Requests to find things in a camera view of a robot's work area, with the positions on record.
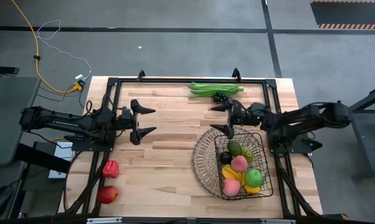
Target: grape cluster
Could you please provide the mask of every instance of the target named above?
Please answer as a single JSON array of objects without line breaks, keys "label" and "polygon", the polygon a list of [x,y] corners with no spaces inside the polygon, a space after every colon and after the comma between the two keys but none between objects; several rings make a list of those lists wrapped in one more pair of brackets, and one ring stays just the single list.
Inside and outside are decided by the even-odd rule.
[{"label": "grape cluster", "polygon": [[227,101],[227,95],[223,94],[222,92],[216,92],[213,96],[212,99],[214,100],[214,103],[223,103]]}]

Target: yellow fruit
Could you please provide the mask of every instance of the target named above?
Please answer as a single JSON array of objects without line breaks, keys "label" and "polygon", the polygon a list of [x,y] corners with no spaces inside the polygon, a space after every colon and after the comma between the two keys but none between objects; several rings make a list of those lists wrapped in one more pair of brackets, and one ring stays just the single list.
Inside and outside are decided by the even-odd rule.
[{"label": "yellow fruit", "polygon": [[257,194],[260,192],[260,187],[250,187],[248,185],[244,186],[244,189],[248,193]]},{"label": "yellow fruit", "polygon": [[232,170],[232,168],[230,167],[230,165],[225,165],[222,168],[222,175],[226,179],[234,179],[234,180],[237,180],[239,182],[242,182],[242,179],[243,179],[242,174],[239,173],[239,172],[236,172],[236,171]]},{"label": "yellow fruit", "polygon": [[244,187],[245,186],[245,180],[244,180],[244,175],[245,175],[245,172],[242,174],[242,181],[240,182],[240,185],[242,186],[242,187]]}]

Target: yellow cable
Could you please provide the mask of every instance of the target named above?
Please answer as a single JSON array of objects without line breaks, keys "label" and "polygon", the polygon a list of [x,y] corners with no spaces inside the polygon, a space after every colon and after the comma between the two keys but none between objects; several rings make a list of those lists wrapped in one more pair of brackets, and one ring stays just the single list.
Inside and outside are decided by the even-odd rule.
[{"label": "yellow cable", "polygon": [[55,139],[52,139],[50,141],[51,142],[57,142],[57,141],[61,141],[61,140],[64,140],[64,138],[55,138]]},{"label": "yellow cable", "polygon": [[[38,40],[37,40],[37,36],[36,36],[36,33],[34,32],[34,29],[32,28],[32,25],[30,23],[30,21],[27,19],[27,17],[24,15],[23,11],[21,11],[20,7],[17,5],[17,3],[14,1],[14,0],[11,0],[14,4],[14,6],[17,8],[17,10],[19,10],[20,14],[23,16],[23,18],[26,20],[26,22],[28,23],[28,26],[30,27],[31,29],[31,32],[32,32],[32,35],[34,35],[34,40],[36,41],[36,55],[39,56],[39,46],[38,46]],[[53,91],[55,91],[56,93],[61,93],[61,94],[65,94],[65,93],[71,93],[73,91],[75,91],[75,89],[72,89],[72,90],[69,90],[69,91],[60,91],[60,90],[56,90],[53,86],[51,86],[45,79],[44,77],[42,77],[42,75],[39,73],[39,68],[38,68],[38,58],[35,58],[36,60],[36,72],[37,72],[37,75],[39,76],[39,78],[47,85],[49,86]]]}]

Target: table leg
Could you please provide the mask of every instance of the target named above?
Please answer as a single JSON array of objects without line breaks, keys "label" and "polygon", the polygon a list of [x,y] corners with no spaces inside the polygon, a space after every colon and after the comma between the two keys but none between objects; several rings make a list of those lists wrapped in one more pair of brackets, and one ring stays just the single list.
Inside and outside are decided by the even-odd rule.
[{"label": "table leg", "polygon": [[62,173],[67,173],[70,166],[70,162],[65,159],[52,156],[25,144],[19,144],[14,160],[21,160]]}]

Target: red bell pepper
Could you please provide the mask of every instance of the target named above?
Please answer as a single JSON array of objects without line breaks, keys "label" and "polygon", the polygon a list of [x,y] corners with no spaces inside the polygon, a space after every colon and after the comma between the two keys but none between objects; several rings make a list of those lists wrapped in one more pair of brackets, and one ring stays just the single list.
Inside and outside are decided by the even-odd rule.
[{"label": "red bell pepper", "polygon": [[106,178],[116,178],[118,176],[118,162],[117,161],[107,161],[105,167],[103,168],[102,174]]}]

